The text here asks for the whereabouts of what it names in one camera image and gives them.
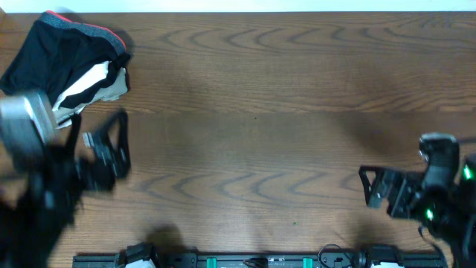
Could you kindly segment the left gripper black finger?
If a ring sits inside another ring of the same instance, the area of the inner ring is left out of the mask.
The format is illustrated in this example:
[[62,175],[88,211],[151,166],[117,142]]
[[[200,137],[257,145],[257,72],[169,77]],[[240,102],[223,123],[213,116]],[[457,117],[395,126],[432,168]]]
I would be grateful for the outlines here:
[[[109,132],[117,127],[117,138],[111,138]],[[91,133],[91,148],[100,156],[108,150],[111,155],[129,156],[128,115],[125,109],[119,109],[110,115]]]
[[80,133],[82,116],[80,114],[73,114],[71,116],[71,129],[68,139],[65,143],[65,161],[73,162],[75,147],[77,144],[78,135]]

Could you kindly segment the black leggings red grey waistband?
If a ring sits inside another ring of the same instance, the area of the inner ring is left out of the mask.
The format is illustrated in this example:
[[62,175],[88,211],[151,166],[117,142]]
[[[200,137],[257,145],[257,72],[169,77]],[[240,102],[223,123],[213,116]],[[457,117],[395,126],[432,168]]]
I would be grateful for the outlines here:
[[127,53],[108,28],[71,20],[52,11],[33,24],[19,53],[1,77],[6,95],[38,89],[51,104],[93,65]]

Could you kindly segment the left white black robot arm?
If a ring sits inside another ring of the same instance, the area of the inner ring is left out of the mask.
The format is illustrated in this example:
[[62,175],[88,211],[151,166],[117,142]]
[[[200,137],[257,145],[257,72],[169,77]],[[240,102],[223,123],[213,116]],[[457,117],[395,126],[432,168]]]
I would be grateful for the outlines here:
[[75,157],[81,117],[74,115],[71,120],[66,143],[40,144],[39,155],[32,159],[24,153],[13,156],[16,168],[28,175],[28,183],[16,207],[1,204],[2,267],[46,267],[63,229],[74,222],[83,192],[110,192],[130,171],[124,109],[86,133],[93,160]]

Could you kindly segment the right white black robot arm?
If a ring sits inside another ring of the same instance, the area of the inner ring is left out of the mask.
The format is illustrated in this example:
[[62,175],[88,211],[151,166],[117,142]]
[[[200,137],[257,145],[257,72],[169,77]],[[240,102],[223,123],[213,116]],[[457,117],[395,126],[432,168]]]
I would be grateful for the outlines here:
[[459,157],[444,162],[430,159],[424,171],[362,165],[358,174],[364,187],[366,205],[379,208],[387,200],[387,214],[413,220],[427,228],[436,239],[448,244],[455,267],[475,266],[475,208],[462,187],[475,180],[454,183]]

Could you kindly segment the white bottom folded garment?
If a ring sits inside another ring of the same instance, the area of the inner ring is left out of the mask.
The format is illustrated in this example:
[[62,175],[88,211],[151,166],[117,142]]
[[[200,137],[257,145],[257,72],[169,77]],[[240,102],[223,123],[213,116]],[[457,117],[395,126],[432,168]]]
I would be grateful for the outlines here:
[[75,114],[73,113],[73,114],[70,114],[70,115],[63,116],[60,119],[58,119],[57,120],[57,128],[62,129],[62,128],[71,126],[74,116],[75,116]]

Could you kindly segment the grey folded garment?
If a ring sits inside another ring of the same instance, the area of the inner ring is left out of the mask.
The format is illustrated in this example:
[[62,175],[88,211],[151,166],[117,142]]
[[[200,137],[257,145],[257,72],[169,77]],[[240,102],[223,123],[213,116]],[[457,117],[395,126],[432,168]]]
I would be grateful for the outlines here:
[[116,81],[107,88],[100,89],[96,95],[93,97],[91,101],[88,103],[82,103],[76,108],[59,108],[56,112],[54,112],[54,116],[56,120],[60,119],[63,116],[70,115],[73,113],[79,114],[81,113],[86,106],[95,101],[115,101],[121,95],[127,93],[129,91],[129,86],[127,85],[127,71],[125,68],[121,68],[118,72],[118,76]]

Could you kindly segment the black folded garment in stack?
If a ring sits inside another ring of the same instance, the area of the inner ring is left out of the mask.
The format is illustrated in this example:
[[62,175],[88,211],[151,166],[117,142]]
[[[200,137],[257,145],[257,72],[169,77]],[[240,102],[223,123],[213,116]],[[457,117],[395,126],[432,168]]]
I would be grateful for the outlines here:
[[117,100],[130,90],[126,69],[130,59],[130,54],[123,53],[116,60],[92,66],[58,97],[54,108],[76,109],[95,101]]

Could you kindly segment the white printed folded t-shirt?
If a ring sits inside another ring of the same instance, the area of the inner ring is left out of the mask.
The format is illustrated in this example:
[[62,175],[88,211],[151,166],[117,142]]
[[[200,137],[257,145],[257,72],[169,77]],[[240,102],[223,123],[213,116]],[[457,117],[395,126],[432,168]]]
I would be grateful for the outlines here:
[[78,96],[80,93],[84,93],[87,89],[91,88],[97,82],[106,79],[109,72],[110,61],[104,61],[93,65],[83,76],[81,76],[76,82],[69,86],[63,93],[59,95],[55,104],[53,105],[53,111],[56,112],[60,109],[62,103],[67,97]]

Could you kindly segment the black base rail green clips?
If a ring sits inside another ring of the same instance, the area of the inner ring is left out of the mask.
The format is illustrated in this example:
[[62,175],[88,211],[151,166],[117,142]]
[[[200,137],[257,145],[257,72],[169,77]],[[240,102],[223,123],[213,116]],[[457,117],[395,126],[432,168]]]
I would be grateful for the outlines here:
[[328,244],[319,252],[165,252],[151,243],[129,246],[119,253],[83,253],[73,257],[73,268],[446,268],[438,251],[402,251],[396,246],[371,244],[342,249]]

